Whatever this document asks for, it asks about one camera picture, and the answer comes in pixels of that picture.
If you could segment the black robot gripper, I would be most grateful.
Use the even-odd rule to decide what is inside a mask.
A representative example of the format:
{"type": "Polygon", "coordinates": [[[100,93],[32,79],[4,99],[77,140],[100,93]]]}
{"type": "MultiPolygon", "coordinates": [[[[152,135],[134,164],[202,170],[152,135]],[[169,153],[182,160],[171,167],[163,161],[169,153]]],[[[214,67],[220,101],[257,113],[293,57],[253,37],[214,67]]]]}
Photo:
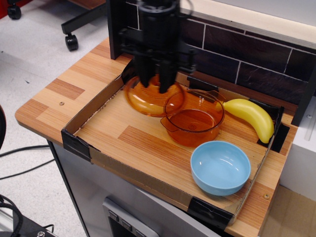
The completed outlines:
{"type": "Polygon", "coordinates": [[[141,29],[122,29],[122,49],[134,56],[142,85],[147,88],[158,65],[159,92],[175,83],[177,71],[195,70],[194,50],[181,39],[181,22],[190,15],[180,12],[178,0],[140,0],[137,3],[141,29]]]}

